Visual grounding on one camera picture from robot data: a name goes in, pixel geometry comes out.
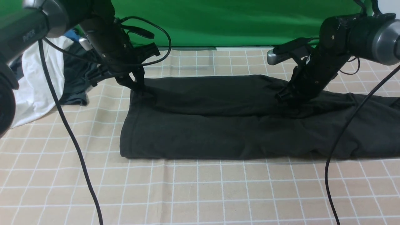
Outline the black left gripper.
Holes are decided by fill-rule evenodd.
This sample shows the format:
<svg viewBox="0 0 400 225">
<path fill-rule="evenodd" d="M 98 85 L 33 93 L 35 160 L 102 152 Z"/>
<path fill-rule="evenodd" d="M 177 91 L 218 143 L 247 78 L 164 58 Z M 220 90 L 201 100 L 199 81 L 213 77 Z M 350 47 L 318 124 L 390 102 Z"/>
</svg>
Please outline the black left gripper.
<svg viewBox="0 0 400 225">
<path fill-rule="evenodd" d="M 115 17 L 90 17 L 80 23 L 80 28 L 119 85 L 134 92 L 138 87 L 145 89 L 142 63 L 160 55 L 155 43 L 133 47 L 124 26 Z"/>
</svg>

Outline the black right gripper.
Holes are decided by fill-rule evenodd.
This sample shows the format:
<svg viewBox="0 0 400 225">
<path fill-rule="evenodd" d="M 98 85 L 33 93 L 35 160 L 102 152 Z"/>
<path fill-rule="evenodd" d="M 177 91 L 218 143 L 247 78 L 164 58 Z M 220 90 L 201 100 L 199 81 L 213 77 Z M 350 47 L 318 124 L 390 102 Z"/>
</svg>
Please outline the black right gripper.
<svg viewBox="0 0 400 225">
<path fill-rule="evenodd" d="M 279 102 L 307 102 L 316 98 L 349 60 L 349 54 L 316 47 L 297 66 L 291 80 L 275 98 Z"/>
</svg>

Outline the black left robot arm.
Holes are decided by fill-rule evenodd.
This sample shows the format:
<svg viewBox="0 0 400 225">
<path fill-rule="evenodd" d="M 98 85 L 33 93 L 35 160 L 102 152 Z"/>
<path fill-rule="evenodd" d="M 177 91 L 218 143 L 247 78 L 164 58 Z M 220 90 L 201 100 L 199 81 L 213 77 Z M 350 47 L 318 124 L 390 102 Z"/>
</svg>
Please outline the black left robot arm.
<svg viewBox="0 0 400 225">
<path fill-rule="evenodd" d="M 133 90 L 144 87 L 145 61 L 159 56 L 156 44 L 133 47 L 128 33 L 153 39 L 140 27 L 124 26 L 110 0 L 25 0 L 24 9 L 1 19 L 1 136 L 11 127 L 16 112 L 13 90 L 19 83 L 8 63 L 37 41 L 58 38 L 80 26 L 107 66 L 109 78 Z"/>
</svg>

